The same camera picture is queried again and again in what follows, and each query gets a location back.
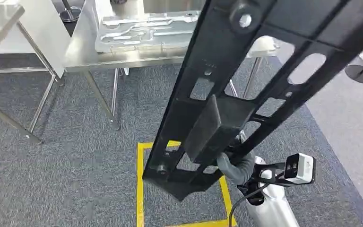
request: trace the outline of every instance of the rectangular cutout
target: rectangular cutout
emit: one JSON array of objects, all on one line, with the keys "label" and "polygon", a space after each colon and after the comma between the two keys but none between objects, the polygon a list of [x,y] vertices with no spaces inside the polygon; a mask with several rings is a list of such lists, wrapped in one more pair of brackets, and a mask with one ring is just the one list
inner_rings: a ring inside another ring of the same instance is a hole
[{"label": "rectangular cutout", "polygon": [[200,164],[196,164],[190,161],[189,156],[184,153],[183,157],[180,159],[180,162],[177,164],[177,169],[196,171]]},{"label": "rectangular cutout", "polygon": [[285,100],[283,99],[268,98],[259,110],[257,110],[256,114],[270,117],[283,105],[283,103],[285,103]]},{"label": "rectangular cutout", "polygon": [[[255,56],[254,53],[260,45],[274,45],[276,49],[283,49],[282,52],[278,52],[281,61],[287,61],[294,52],[294,45],[266,35],[254,42],[248,56],[250,53]],[[238,97],[246,100],[255,99],[281,67],[276,57],[245,59],[232,77]],[[235,96],[229,85],[226,86],[225,93]]]},{"label": "rectangular cutout", "polygon": [[325,63],[326,56],[313,53],[307,56],[289,75],[288,80],[293,84],[303,84]]},{"label": "rectangular cutout", "polygon": [[205,101],[213,86],[214,83],[209,81],[209,79],[198,78],[190,94],[190,98]]}]

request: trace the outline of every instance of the black cable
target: black cable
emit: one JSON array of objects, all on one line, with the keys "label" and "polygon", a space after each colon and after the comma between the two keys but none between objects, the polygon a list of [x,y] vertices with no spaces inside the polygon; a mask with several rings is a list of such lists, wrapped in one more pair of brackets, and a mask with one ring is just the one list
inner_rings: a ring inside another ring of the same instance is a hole
[{"label": "black cable", "polygon": [[[280,178],[281,176],[283,176],[284,172],[279,173],[276,178]],[[250,194],[243,196],[241,199],[239,199],[232,207],[232,209],[230,210],[230,214],[229,214],[229,227],[232,227],[232,217],[233,217],[233,213],[234,210],[240,205],[240,203],[244,200],[246,200],[247,198],[259,193],[260,191],[264,190],[266,187],[268,187],[270,184],[266,183],[264,184],[262,187],[259,187],[257,190],[251,192]]]}]

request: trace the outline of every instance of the bolt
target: bolt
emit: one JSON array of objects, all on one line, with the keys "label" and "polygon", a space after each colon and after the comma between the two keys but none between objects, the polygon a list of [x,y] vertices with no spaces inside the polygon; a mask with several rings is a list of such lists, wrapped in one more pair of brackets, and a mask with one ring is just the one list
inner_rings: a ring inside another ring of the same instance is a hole
[{"label": "bolt", "polygon": [[206,70],[206,71],[204,72],[204,75],[205,75],[205,76],[210,76],[211,74],[212,74],[211,70]]},{"label": "bolt", "polygon": [[250,26],[252,21],[251,15],[250,14],[244,14],[239,21],[240,27],[248,27]]},{"label": "bolt", "polygon": [[159,165],[158,168],[156,168],[156,171],[159,172],[160,174],[164,175],[164,174],[166,174],[166,166]]}]

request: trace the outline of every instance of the screw hole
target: screw hole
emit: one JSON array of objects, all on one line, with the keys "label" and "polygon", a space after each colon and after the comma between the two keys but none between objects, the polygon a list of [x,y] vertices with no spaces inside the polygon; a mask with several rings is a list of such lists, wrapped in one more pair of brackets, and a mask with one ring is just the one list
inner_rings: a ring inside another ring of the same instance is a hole
[{"label": "screw hole", "polygon": [[252,17],[250,14],[244,14],[239,21],[240,27],[248,27],[252,22]]}]

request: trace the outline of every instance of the table leg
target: table leg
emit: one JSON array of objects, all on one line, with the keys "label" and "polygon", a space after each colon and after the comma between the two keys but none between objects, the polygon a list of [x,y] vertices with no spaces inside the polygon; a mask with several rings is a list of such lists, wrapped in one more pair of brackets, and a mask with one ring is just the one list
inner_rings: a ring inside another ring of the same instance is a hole
[{"label": "table leg", "polygon": [[119,81],[120,70],[121,69],[115,69],[115,74],[113,76],[113,92],[112,92],[112,106],[111,106],[111,111],[115,118],[115,121],[113,124],[115,125],[115,128],[117,130],[120,129],[119,116],[116,115],[116,110],[117,110],[116,96],[117,96],[117,91],[118,91],[118,81]]},{"label": "table leg", "polygon": [[254,78],[254,76],[257,74],[259,66],[261,65],[262,57],[261,58],[255,58],[254,66],[252,67],[250,76],[248,77],[247,86],[245,87],[243,98],[247,99],[248,97],[248,91],[251,88],[251,82]]},{"label": "table leg", "polygon": [[[233,81],[231,79],[229,80],[229,86],[230,86],[230,89],[232,90],[233,96],[238,98],[239,96],[237,94],[236,88],[234,87]],[[246,141],[246,139],[247,139],[244,129],[240,131],[240,138],[242,139],[242,141]]]},{"label": "table leg", "polygon": [[33,135],[31,132],[27,131],[23,126],[21,126],[19,123],[17,123],[13,119],[11,119],[9,116],[7,116],[6,114],[4,114],[1,110],[0,110],[0,118],[4,122],[9,123],[14,128],[16,128],[21,135],[26,136],[33,143],[35,143],[35,144],[41,144],[42,143],[42,141],[38,137],[36,137],[35,135]]},{"label": "table leg", "polygon": [[43,98],[41,99],[37,111],[34,114],[34,118],[32,119],[30,126],[28,128],[28,130],[30,132],[34,131],[35,128],[35,124],[37,123],[38,118],[40,117],[41,111],[43,109],[43,106],[45,104],[46,98],[49,95],[49,92],[51,91],[52,85],[54,81],[57,81],[59,86],[63,86],[64,82],[62,79],[59,78],[58,74],[55,72],[55,70],[53,69],[52,65],[48,62],[48,60],[45,58],[45,55],[42,53],[42,51],[40,50],[40,48],[38,48],[37,44],[34,42],[34,40],[32,39],[32,37],[30,36],[30,34],[26,31],[26,29],[24,28],[24,26],[20,23],[17,22],[17,27],[19,28],[20,32],[23,34],[23,36],[26,38],[26,40],[28,41],[28,43],[32,46],[32,48],[35,51],[35,54],[38,56],[38,58],[40,59],[40,61],[43,63],[43,65],[45,66],[45,68],[48,69],[49,73],[51,74],[51,80],[43,94]]},{"label": "table leg", "polygon": [[104,109],[106,116],[109,118],[111,122],[115,122],[115,118],[111,110],[109,109],[109,106],[106,103],[104,97],[102,96],[101,91],[96,85],[93,75],[91,75],[90,71],[83,71],[82,73],[86,77],[87,83],[90,85],[91,89],[93,90],[95,98],[98,99],[99,103],[101,104],[101,107]]},{"label": "table leg", "polygon": [[121,74],[124,76],[128,76],[129,75],[129,68],[121,68]]}]

